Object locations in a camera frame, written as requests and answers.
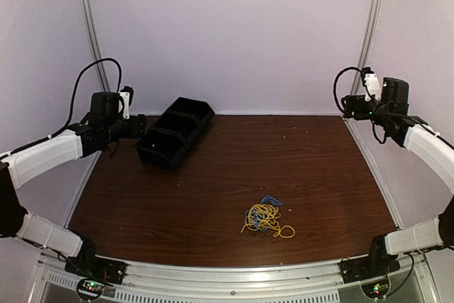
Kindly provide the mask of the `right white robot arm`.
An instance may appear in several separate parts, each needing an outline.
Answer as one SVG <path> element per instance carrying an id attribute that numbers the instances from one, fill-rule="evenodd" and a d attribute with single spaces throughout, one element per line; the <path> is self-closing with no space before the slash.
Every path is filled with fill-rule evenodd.
<path id="1" fill-rule="evenodd" d="M 377 75 L 366 73 L 362 85 L 364 95 L 335 98 L 343 117 L 381 127 L 384 138 L 379 143 L 392 139 L 426 163 L 453 191 L 453 145 L 423 119 L 408 115 L 409 84 L 391 77 L 380 82 Z M 434 219 L 374 238 L 363 267 L 376 276 L 399 254 L 440 248 L 453 248 L 453 201 Z"/>

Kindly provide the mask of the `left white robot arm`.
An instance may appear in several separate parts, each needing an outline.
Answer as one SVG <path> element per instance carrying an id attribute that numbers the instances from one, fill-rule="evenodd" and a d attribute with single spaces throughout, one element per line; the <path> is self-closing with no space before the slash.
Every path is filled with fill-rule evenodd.
<path id="1" fill-rule="evenodd" d="M 81 236 L 31 213 L 20 204 L 17 191 L 60 165 L 97 152 L 115 155 L 111 144 L 143 137 L 147 119 L 142 114 L 131 115 L 132 98 L 132 87 L 124 87 L 118 93 L 95 93 L 81 122 L 68 123 L 51 136 L 1 155 L 1 237 L 20 238 L 74 258 L 75 267 L 86 277 L 96 277 L 101 272 L 101 260 L 81 250 Z"/>

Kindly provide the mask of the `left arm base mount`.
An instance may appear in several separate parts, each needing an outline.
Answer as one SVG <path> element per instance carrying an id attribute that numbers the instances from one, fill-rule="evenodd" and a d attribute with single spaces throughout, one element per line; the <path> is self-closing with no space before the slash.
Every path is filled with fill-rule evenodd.
<path id="1" fill-rule="evenodd" d="M 65 271 L 80 277 L 75 291 L 83 302 L 113 297 L 116 285 L 122 285 L 126 274 L 126 264 L 122 261 L 95 257 L 89 267 L 75 258 L 65 261 Z"/>

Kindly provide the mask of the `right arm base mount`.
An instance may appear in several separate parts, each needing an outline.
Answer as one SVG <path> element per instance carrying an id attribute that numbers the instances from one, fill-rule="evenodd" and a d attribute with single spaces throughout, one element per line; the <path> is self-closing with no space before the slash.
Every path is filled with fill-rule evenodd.
<path id="1" fill-rule="evenodd" d="M 375 301 L 385 299 L 391 293 L 389 275 L 400 269 L 399 261 L 392 259 L 383 264 L 372 264 L 368 257 L 343 258 L 339 262 L 340 274 L 345 284 L 359 282 L 362 293 Z"/>

